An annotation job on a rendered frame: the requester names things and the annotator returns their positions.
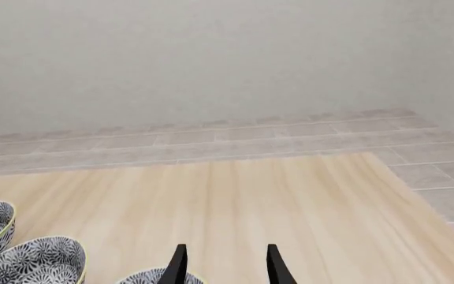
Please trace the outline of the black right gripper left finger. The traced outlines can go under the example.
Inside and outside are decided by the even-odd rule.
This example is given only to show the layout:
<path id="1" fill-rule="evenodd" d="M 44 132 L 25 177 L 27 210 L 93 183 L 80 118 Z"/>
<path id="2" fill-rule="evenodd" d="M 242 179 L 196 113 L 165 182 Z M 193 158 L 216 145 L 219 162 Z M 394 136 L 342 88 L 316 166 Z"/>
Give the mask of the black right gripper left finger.
<path id="1" fill-rule="evenodd" d="M 185 284 L 187 266 L 187 245 L 179 244 L 158 284 Z"/>

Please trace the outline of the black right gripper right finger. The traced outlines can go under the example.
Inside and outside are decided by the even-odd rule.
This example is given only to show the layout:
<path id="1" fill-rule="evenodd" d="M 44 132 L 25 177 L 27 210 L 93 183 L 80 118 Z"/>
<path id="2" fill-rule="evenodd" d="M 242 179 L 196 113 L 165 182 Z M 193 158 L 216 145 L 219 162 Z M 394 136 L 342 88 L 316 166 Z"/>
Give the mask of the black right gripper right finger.
<path id="1" fill-rule="evenodd" d="M 270 284 L 297 284 L 275 244 L 267 245 L 266 267 Z"/>

